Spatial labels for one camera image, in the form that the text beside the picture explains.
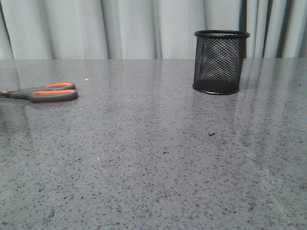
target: speckled gray surface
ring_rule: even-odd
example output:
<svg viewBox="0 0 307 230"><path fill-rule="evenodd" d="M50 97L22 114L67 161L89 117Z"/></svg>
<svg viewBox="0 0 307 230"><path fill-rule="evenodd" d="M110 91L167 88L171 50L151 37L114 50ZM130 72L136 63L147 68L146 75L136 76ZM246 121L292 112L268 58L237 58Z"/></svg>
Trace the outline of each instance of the speckled gray surface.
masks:
<svg viewBox="0 0 307 230"><path fill-rule="evenodd" d="M307 229L307 59L247 59L240 92L193 60L0 61L1 230Z"/></svg>

